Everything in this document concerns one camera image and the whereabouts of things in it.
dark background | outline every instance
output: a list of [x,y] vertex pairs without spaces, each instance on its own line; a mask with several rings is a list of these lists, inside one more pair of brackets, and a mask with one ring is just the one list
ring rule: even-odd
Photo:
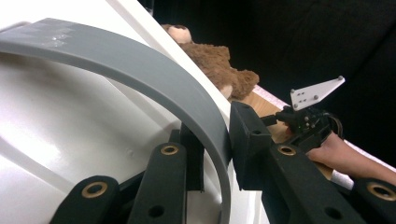
[[290,89],[343,76],[316,107],[345,138],[396,167],[396,1],[155,0],[158,23],[182,24],[196,43],[226,46],[231,65],[261,77],[290,104]]

gray curved plastic arc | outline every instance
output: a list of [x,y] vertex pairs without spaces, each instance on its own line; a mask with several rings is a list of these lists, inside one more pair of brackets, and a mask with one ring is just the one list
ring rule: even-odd
[[140,91],[167,108],[207,149],[221,186],[221,223],[229,222],[230,140],[227,128],[209,94],[179,65],[127,37],[55,19],[44,19],[0,33],[0,51],[92,71]]

screw hole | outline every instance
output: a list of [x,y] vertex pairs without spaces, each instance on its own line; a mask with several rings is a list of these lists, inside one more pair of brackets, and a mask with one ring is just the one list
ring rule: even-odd
[[341,219],[341,218],[343,218],[343,216],[341,215],[341,213],[340,213],[337,209],[332,208],[332,207],[326,207],[326,208],[324,209],[324,212],[326,213],[327,216],[332,217],[332,218],[334,218],[334,219]]
[[150,217],[161,217],[163,215],[163,213],[165,212],[165,209],[160,206],[160,205],[155,205],[152,206],[149,210],[148,210],[148,215]]
[[84,198],[96,198],[104,194],[107,190],[107,183],[98,181],[87,185],[81,192]]
[[291,147],[279,147],[277,150],[286,156],[294,156],[296,154],[296,150]]
[[174,146],[166,146],[161,148],[161,153],[163,155],[170,156],[176,154],[177,152],[178,152],[178,148]]
[[253,131],[252,133],[253,133],[253,134],[261,134],[262,132],[260,132],[260,131],[258,131],[258,130],[255,130],[255,131]]
[[374,196],[380,199],[391,202],[396,201],[396,192],[394,192],[392,189],[387,188],[386,186],[377,183],[369,183],[367,189],[372,194],[374,194]]
[[87,191],[91,194],[94,194],[96,192],[98,192],[99,190],[101,190],[103,187],[101,185],[93,185],[90,188],[87,189]]

brown stuffed animal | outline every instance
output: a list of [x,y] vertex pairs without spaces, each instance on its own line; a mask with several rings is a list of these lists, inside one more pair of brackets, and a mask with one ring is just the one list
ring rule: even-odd
[[190,31],[181,25],[163,25],[163,29],[180,45],[225,98],[242,100],[259,82],[254,72],[238,71],[230,65],[227,47],[192,42]]

skin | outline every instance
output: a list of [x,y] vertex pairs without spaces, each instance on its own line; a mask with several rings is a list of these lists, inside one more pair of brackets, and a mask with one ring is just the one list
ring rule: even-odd
[[307,154],[311,161],[323,163],[338,172],[355,178],[376,178],[396,186],[396,173],[350,147],[335,133],[331,133],[321,147]]

